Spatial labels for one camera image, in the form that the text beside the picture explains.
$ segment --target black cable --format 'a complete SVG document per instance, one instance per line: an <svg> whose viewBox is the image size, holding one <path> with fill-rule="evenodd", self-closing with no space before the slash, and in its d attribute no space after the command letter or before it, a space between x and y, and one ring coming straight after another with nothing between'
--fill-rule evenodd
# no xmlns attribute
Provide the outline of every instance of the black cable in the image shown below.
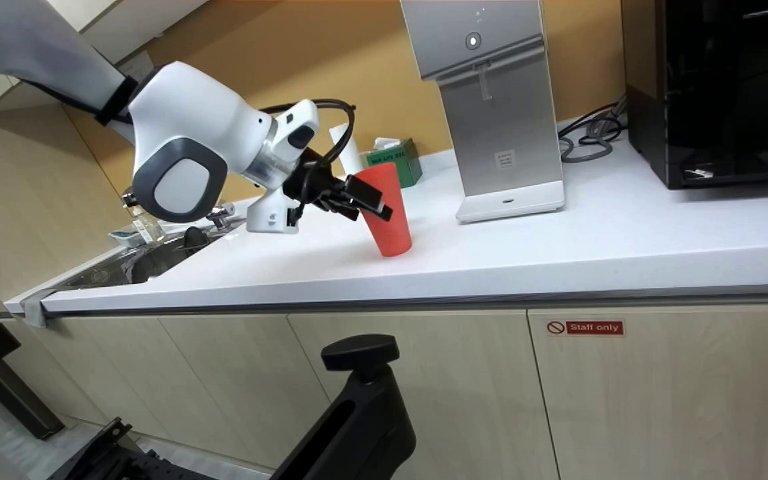
<svg viewBox="0 0 768 480"><path fill-rule="evenodd" d="M612 152L612 145L622 131L626 127L622 124L622 105L602 105L586 116L580 116L579 120L568 124L566 129L559 129L559 141L563 141L563 163L590 163L596 159L606 159ZM594 147L594 152L586 156L574 156L576 147Z"/></svg>

